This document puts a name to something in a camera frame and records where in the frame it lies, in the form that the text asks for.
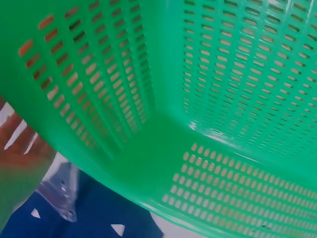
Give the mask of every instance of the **hand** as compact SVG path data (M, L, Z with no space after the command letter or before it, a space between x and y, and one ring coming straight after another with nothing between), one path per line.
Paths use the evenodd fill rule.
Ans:
M4 104L0 97L0 110ZM37 188L56 154L39 136L25 153L36 134L29 126L4 149L21 122L22 119L14 113L0 126L0 233L14 208Z

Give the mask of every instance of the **finger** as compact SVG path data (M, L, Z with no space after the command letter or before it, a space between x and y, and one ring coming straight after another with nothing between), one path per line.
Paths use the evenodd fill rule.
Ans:
M40 136L38 136L34 141L29 153L41 155L44 157L50 157L54 155L55 150L50 145L48 145Z
M14 113L2 126L0 126L0 148L5 147L21 122L22 119L17 113Z
M5 101L3 100L2 97L0 97L0 111L4 107L4 105L5 105Z
M34 135L35 131L31 127L27 126L14 143L8 148L8 150L18 154L24 154Z

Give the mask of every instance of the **blue fabric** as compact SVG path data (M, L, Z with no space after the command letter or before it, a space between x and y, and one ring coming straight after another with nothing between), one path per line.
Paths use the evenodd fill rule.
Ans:
M31 212L37 209L41 218ZM123 224L124 238L162 238L145 209L128 201L85 173L80 174L77 222L64 220L39 194L11 216L0 238L119 238L111 224Z

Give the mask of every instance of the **perforated plastic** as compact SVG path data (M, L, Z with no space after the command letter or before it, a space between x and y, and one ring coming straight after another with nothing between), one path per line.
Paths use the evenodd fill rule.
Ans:
M317 237L313 0L31 3L0 93L65 157L210 237Z

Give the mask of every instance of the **rectangular hole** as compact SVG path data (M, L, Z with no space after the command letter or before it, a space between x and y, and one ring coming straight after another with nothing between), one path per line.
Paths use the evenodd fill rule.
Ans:
M121 26L121 25L123 25L123 24L124 24L124 20L121 19L121 20L119 20L119 21L117 21L117 22L114 23L114 27L119 27L119 26Z
M213 6L203 5L203 8L207 11L215 11L215 8Z
M141 15L138 15L138 16L134 17L134 18L132 19L132 22L135 23L135 22L137 22L137 21L139 21L139 20L141 20Z
M73 38L74 42L77 43L80 39L84 37L84 35L85 35L84 31L80 32L77 36Z
M87 56L85 56L82 60L81 60L81 63L83 65L87 64L91 59L93 58L93 54L89 54Z
M117 72L117 73L115 73L113 76L110 77L110 80L113 82L113 81L115 81L119 76L120 76L120 73Z
M78 73L74 72L73 75L68 79L67 86L70 87L78 79Z
M33 78L35 80L37 80L41 75L42 73L46 70L46 66L43 65L39 70L37 70L34 74L33 74Z
M117 34L117 37L120 38L120 37L124 36L126 33L127 33L127 31L126 31L126 30L123 30L123 31L121 31L121 32L119 32L119 33Z
M273 27L270 27L270 26L264 26L264 29L268 32L271 32L271 33L277 33L277 30Z
M95 30L95 34L98 34L100 32L102 32L103 30L105 30L106 26L104 24L102 24L100 27L98 27L96 30Z
M63 47L63 41L60 41L51 48L51 53L54 54L56 51L58 51L62 47Z
M113 73L117 67L118 67L118 64L114 64L114 65L112 65L111 67L109 67L107 69L107 72L108 73Z
M110 5L115 5L117 2L120 2L120 0L111 0Z
M119 95L123 92L123 90L124 90L124 88L123 88L123 87L120 87L120 88L115 92L115 94L116 94L117 96L119 96Z
M46 26L51 24L53 21L54 21L53 15L49 15L49 16L45 17L38 25L39 30L44 29Z
M98 92L99 89L101 89L101 87L104 86L104 84L105 84L105 83L104 83L102 80L100 80L100 81L95 85L94 91L95 91L95 92Z
M99 13L97 13L93 18L92 18L92 22L96 22L96 21L98 21L99 19L101 19L102 18L102 16L103 16L103 13L102 12L99 12Z
M308 38L310 38L311 40L313 41L317 41L317 37L316 36L313 36L311 34L307 34Z
M294 3L294 7L296 7L298 10L301 10L303 12L307 11L307 9L304 6L302 6L302 5L298 4L298 3Z
M117 87L119 87L121 84L122 84L122 81L121 81L121 79L119 79L118 81L116 81L116 82L114 83L113 88L114 88L114 89L117 89Z
M107 54L109 51L111 50L111 46L107 46L106 48L103 49L102 54L105 55Z
M292 25L292 24L288 24L287 27L288 27L289 29L293 30L293 31L296 31L296 32L299 32L299 31L300 31L298 27L296 27L296 26L294 26L294 25Z
M73 90L71 91L73 95L76 95L77 93L79 93L81 90L83 89L83 84L82 82L79 82L76 87L73 88Z
M48 99L50 101L53 100L56 94L58 93L58 91L59 91L59 87L56 85L51 91L47 93Z
M28 52L33 46L33 41L29 40L23 44L18 50L18 54L20 57L24 56L26 52Z
M253 14L253 15L259 15L259 13L260 13L258 10L253 9L251 7L246 7L246 11Z
M80 25L80 23L81 23L80 20L75 21L73 24L71 24L71 25L69 26L69 30L70 30L70 31L74 30L77 26Z
M85 43L81 48L78 49L78 54L83 53L88 48L88 46L89 46L88 42Z
M103 36L98 40L98 44L101 45L108 40L108 36Z
M138 48L137 48L137 51L141 51L142 49L144 49L146 47L145 43L143 43L142 45L140 45Z
M60 95L60 97L55 101L54 107L55 107L56 109L58 109L59 106L60 106L64 101L65 101L64 96L63 96L63 95Z
M53 29L50 33L45 36L45 41L49 42L52 38L54 38L58 33L57 28Z
M136 5L136 6L134 6L133 8L131 8L131 12L135 12L135 11L137 11L137 10L139 10L140 9L140 5Z
M202 15L202 18L203 20L206 20L206 21L214 21L214 18L212 16Z
M230 6L230 7L237 7L238 4L229 0L224 0L224 4Z
M45 89L49 86L49 84L50 84L51 82L53 82L52 77L48 77L48 78L41 84L41 89L42 89L42 90L45 90Z
M273 4L269 4L268 8L271 9L272 11L277 12L277 13L283 13L284 12L283 9L281 9L278 6L273 5Z
M56 60L56 64L62 64L68 58L68 53L63 54L59 59Z
M110 56L109 58L105 59L105 64L109 64L111 61L113 61L114 56Z
M140 41L140 40L142 40L142 39L144 39L144 35L143 35L143 34L140 35L140 36L138 36L138 37L135 39L135 41L138 42L138 41Z
M126 51L123 51L123 52L121 53L121 55L122 55L122 57L125 57L125 56L127 56L129 53L130 53L130 49L127 49Z
M101 73L97 71L91 78L90 78L90 83L94 84L101 76Z
M92 4L89 5L89 10L95 9L97 6L99 6L99 1L95 1Z
M70 115L67 117L66 122L70 123L75 117L75 112L71 112Z
M287 40L289 40L289 41L293 41L293 42L296 41L296 38L293 37L293 36L291 36L291 35L285 34L284 37L285 37Z
M138 31L141 31L143 29L143 26L142 25L139 25L137 26L136 28L134 28L134 32L138 32Z
M298 15L295 15L295 14L291 14L291 17L299 22L303 22L303 18L301 18L300 16Z
M77 98L77 103L78 103L78 104L81 104L81 103L85 100L86 96L87 96L87 93L86 93L86 92L82 93L82 95L80 95L80 96Z
M73 69L74 69L74 65L72 63L70 63L69 66L67 66L67 68L62 72L62 75L65 77Z
M98 94L98 98L101 99L106 93L107 93L107 90L104 88L104 89L101 90L101 92Z
M276 18L276 17L274 17L274 16L271 16L271 15L267 15L266 18L267 18L269 21L274 22L274 23L278 23L278 24L279 24L279 23L281 22L280 19L278 19L278 18Z
M86 74L90 75L97 68L97 63L91 64L88 68L86 68Z
M68 11L68 12L65 14L65 18L71 17L72 15L76 14L76 12L78 12L78 7L72 8L70 11Z
M122 12L122 10L120 8L118 8L116 11L114 11L112 13L112 16L118 16L121 12Z
M27 62L26 62L26 67L29 68L31 67L38 59L40 58L40 55L36 53L33 57L31 57Z

